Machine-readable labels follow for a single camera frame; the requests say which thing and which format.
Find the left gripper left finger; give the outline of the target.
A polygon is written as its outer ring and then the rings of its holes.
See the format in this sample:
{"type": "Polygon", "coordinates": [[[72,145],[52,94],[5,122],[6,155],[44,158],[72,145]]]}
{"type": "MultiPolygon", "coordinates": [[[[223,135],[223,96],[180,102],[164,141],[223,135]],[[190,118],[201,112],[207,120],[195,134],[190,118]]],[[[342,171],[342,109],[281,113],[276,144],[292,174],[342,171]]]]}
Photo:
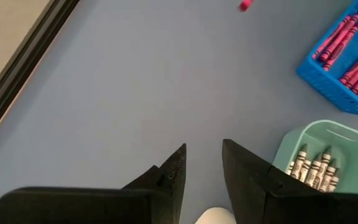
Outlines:
{"type": "Polygon", "coordinates": [[[121,189],[22,187],[0,197],[0,223],[179,223],[186,144],[121,189]]]}

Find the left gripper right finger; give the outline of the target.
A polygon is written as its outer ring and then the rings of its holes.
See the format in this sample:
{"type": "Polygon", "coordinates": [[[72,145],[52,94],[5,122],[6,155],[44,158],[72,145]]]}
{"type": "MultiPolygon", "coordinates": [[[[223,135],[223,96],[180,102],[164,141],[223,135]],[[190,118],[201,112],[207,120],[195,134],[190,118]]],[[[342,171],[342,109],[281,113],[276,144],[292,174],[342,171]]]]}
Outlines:
{"type": "Polygon", "coordinates": [[[358,194],[319,192],[231,139],[222,156],[237,223],[358,224],[358,194]]]}

